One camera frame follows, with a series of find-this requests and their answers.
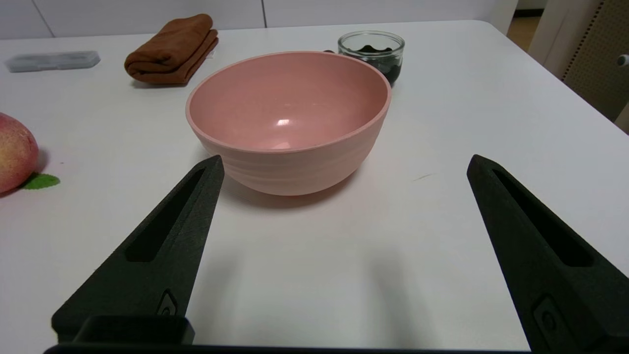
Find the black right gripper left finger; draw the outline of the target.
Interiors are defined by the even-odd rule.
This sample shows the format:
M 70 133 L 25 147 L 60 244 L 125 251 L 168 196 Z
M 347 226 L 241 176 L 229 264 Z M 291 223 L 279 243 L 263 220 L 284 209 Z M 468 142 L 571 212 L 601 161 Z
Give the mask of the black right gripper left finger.
M 69 342 L 94 316 L 184 316 L 222 188 L 220 156 L 196 164 L 52 316 Z

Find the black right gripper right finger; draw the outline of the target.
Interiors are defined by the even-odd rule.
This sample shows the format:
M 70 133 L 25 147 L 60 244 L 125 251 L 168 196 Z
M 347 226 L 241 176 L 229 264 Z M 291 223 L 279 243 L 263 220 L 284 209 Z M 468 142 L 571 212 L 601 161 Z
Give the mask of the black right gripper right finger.
M 526 340 L 537 354 L 626 354 L 629 280 L 503 166 L 467 179 Z

